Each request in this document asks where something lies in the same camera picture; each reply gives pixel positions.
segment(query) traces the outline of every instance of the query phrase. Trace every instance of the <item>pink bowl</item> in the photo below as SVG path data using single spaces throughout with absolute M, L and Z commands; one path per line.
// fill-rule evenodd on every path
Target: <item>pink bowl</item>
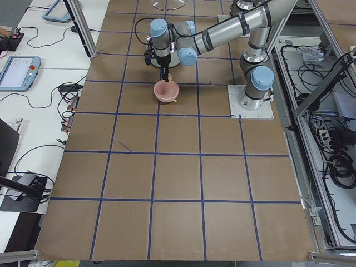
M 179 86 L 176 82 L 170 81 L 165 82 L 164 80 L 159 81 L 154 86 L 154 94 L 159 101 L 164 103 L 172 102 L 179 93 Z

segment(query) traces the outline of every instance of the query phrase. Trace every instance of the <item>transparent plate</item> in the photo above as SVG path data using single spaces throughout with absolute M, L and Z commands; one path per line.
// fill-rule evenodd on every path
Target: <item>transparent plate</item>
M 185 5 L 186 0 L 151 0 L 152 5 L 160 10 L 175 10 Z

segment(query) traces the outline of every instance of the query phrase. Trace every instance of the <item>white robot link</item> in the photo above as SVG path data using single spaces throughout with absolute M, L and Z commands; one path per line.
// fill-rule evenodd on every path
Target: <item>white robot link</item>
M 296 0 L 233 0 L 230 18 L 199 33 L 193 21 L 172 24 L 155 19 L 150 24 L 145 62 L 149 65 L 152 58 L 156 59 L 162 79 L 168 82 L 172 44 L 180 63 L 189 66 L 196 63 L 198 55 L 250 34 L 249 46 L 240 59 L 247 85 L 238 102 L 247 110 L 256 110 L 274 81 L 273 71 L 265 66 L 271 26 L 287 17 L 295 4 Z

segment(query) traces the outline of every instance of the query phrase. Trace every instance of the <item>blue joint cap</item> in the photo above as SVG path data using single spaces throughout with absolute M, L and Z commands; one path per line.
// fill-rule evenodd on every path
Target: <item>blue joint cap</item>
M 258 90 L 266 91 L 273 84 L 273 71 L 266 66 L 258 66 L 252 71 L 251 81 Z
M 161 18 L 155 19 L 150 24 L 150 33 L 153 38 L 162 36 L 167 31 L 167 29 L 167 22 Z
M 195 50 L 188 47 L 179 49 L 178 57 L 180 63 L 182 63 L 184 66 L 191 66 L 198 60 L 198 54 L 195 52 Z
M 191 34 L 195 34 L 195 24 L 193 21 L 185 21 L 185 23 L 188 24 L 189 28 L 190 28 L 190 32 Z

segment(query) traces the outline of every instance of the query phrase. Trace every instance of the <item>white table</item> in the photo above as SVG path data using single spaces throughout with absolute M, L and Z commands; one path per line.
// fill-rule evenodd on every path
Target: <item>white table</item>
M 33 0 L 31 6 L 47 6 L 55 0 Z M 81 0 L 83 13 L 86 17 L 89 28 L 101 29 L 109 0 Z M 39 30 L 39 37 L 34 39 L 33 46 L 45 45 L 62 38 L 63 31 L 73 25 L 70 23 L 48 22 L 42 18 L 43 11 L 29 9 L 23 16 L 18 27 L 35 26 Z M 29 97 L 34 106 L 46 106 L 51 99 L 51 91 L 64 82 L 77 82 L 86 75 L 90 65 L 78 34 L 68 30 L 64 41 L 49 47 L 39 49 L 31 48 L 27 41 L 36 35 L 35 29 L 23 29 L 24 39 L 15 52 L 9 52 L 6 57 L 0 58 L 0 70 L 2 70 L 9 56 L 40 56 L 41 68 L 38 71 L 33 86 L 24 94 Z M 98 39 L 98 32 L 92 32 L 94 41 Z M 10 92 L 0 92 L 0 99 Z M 20 135 L 19 145 L 15 153 L 10 170 L 13 171 L 15 163 L 28 150 L 41 145 L 56 144 L 56 138 L 66 140 L 67 135 L 61 132 L 60 116 L 57 112 L 57 105 L 60 100 L 58 91 L 53 93 L 53 104 L 49 108 L 34 110 L 26 98 L 21 96 L 10 96 L 0 102 L 0 118 L 23 118 L 26 120 L 23 131 Z M 66 110 L 67 105 L 62 101 L 60 110 Z M 58 168 L 63 155 L 63 150 L 58 147 L 44 147 L 34 150 L 26 156 L 18 165 L 18 171 L 31 170 L 48 175 L 56 179 Z M 47 187 L 51 187 L 51 182 L 47 182 Z M 40 204 L 38 213 L 45 214 L 47 203 Z M 0 253 L 4 252 L 19 212 L 0 212 Z

